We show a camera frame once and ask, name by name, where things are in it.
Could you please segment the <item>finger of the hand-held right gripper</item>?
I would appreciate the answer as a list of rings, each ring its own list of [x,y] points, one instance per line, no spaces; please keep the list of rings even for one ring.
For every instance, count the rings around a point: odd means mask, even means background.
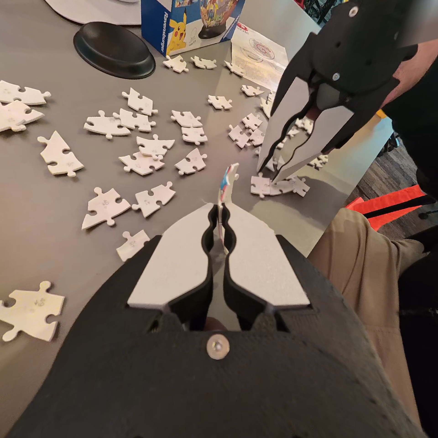
[[[302,145],[295,148],[290,160],[277,170],[272,182],[277,183],[286,179],[318,157],[352,116],[353,111],[346,107],[334,107],[322,111],[314,122],[311,135]]]
[[[257,172],[261,172],[273,156],[276,146],[283,140],[287,129],[309,103],[310,94],[306,81],[296,77],[281,100],[280,89],[272,105],[270,119],[259,152]]]

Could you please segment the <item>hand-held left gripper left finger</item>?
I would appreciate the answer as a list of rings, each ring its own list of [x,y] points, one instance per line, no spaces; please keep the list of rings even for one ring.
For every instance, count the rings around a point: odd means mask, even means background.
[[[190,330],[202,330],[213,295],[211,249],[217,205],[205,204],[169,227],[129,299],[130,308],[173,313]]]

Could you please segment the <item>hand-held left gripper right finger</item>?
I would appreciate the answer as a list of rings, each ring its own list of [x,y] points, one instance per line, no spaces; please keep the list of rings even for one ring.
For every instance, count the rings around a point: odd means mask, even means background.
[[[237,205],[223,205],[223,295],[242,330],[260,314],[309,308],[310,300],[275,232]]]

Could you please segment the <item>small joined puzzle strip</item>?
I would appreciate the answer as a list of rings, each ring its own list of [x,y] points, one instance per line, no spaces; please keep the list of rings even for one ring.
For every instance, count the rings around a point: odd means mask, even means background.
[[[260,198],[265,196],[277,196],[281,194],[294,193],[304,197],[310,187],[305,183],[305,179],[297,176],[290,176],[285,180],[273,183],[269,178],[263,177],[260,173],[258,176],[251,177],[252,194],[258,195]]]

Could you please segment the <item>joined puzzle ball section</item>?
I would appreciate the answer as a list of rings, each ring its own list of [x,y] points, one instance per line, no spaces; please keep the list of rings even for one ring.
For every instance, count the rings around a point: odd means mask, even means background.
[[[222,210],[224,205],[232,202],[233,184],[239,178],[237,173],[238,167],[239,163],[234,163],[227,167],[220,183],[217,199],[217,229],[225,255],[228,254],[228,249],[225,245],[225,228],[222,225]]]

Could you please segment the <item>white puzzle pieces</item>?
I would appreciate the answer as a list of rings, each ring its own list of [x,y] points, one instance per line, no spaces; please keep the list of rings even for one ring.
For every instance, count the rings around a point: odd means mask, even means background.
[[[121,108],[119,113],[115,112],[111,117],[106,117],[104,111],[100,110],[98,117],[87,119],[84,129],[105,135],[109,140],[114,136],[130,135],[131,130],[136,127],[141,132],[150,132],[151,127],[156,125],[156,122],[149,121],[149,116],[157,113],[157,110],[153,109],[153,101],[145,96],[140,99],[140,94],[133,88],[130,88],[129,93],[122,92],[122,95],[128,99],[129,107],[135,110],[141,108],[145,113],[133,113]],[[44,105],[48,97],[51,97],[48,91],[41,92],[29,87],[21,91],[19,85],[1,80],[1,131],[20,132],[26,129],[25,124],[43,117],[42,113],[30,109],[29,106]],[[200,117],[194,117],[191,112],[173,111],[171,119],[182,127],[185,141],[191,141],[195,145],[207,141]],[[75,177],[75,172],[84,167],[57,131],[53,132],[50,139],[39,137],[38,141],[46,145],[41,156],[53,175],[67,174],[68,177]],[[161,160],[173,146],[174,140],[160,141],[154,134],[153,139],[149,140],[137,137],[137,144],[139,151],[133,155],[134,160],[131,156],[120,157],[120,160],[125,164],[126,172],[134,170],[140,175],[146,175],[151,173],[152,167],[159,169],[164,165]],[[82,229],[94,227],[102,222],[114,225],[113,218],[131,207],[126,200],[117,203],[119,197],[114,189],[105,193],[98,189],[97,196],[89,205],[89,209],[96,211],[96,215],[87,214]],[[3,334],[4,342],[15,339],[20,331],[47,342],[52,340],[58,322],[47,323],[46,319],[49,315],[60,314],[64,297],[47,293],[49,287],[50,282],[44,281],[36,292],[15,290],[10,297],[14,298],[16,303],[11,307],[4,306],[1,301],[1,321],[13,327]]]

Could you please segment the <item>person's right forearm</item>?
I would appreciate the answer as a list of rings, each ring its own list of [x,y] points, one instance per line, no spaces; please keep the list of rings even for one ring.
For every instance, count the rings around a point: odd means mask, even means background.
[[[438,199],[438,60],[410,90],[383,107],[417,167],[420,188]]]

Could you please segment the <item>blue puzzle box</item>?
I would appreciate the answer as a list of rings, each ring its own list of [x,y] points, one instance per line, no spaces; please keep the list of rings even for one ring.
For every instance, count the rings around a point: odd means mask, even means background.
[[[141,35],[163,56],[230,40],[244,0],[142,0]]]

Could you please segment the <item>black puzzle ball stand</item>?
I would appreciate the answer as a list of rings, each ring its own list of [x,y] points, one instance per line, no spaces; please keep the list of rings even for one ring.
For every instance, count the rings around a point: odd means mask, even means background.
[[[156,70],[145,41],[121,25],[86,23],[75,33],[73,45],[89,65],[117,78],[143,79]]]

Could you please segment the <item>person's right hand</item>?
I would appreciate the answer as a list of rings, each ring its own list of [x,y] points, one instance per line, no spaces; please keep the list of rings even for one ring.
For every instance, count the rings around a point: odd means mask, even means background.
[[[412,89],[430,69],[437,56],[437,39],[418,44],[416,54],[411,59],[403,61],[393,74],[393,78],[398,80],[399,83],[387,95],[380,109],[382,110],[385,105]]]

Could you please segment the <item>printed instruction sheet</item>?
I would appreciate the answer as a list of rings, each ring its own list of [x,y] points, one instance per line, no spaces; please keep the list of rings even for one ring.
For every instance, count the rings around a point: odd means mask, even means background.
[[[284,47],[238,22],[231,48],[231,63],[244,71],[245,79],[270,91],[277,91],[289,63]]]

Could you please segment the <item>person's tan trousers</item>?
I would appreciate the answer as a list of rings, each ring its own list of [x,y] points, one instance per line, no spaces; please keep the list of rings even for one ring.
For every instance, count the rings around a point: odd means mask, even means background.
[[[400,275],[425,256],[416,240],[390,240],[359,212],[341,208],[308,256],[363,323],[405,410],[420,424],[399,326]]]

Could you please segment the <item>orange fabric item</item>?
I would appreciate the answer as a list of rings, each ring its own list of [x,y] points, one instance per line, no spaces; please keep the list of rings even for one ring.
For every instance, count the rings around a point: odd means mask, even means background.
[[[435,202],[436,200],[423,192],[419,185],[414,185],[367,201],[358,197],[346,208],[364,215],[371,227],[378,231],[382,226],[419,207]]]

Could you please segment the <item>white desk stand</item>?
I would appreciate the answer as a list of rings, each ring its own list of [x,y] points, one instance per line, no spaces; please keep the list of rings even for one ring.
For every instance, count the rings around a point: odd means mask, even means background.
[[[81,25],[95,21],[141,25],[139,0],[47,0],[46,3],[63,18]]]

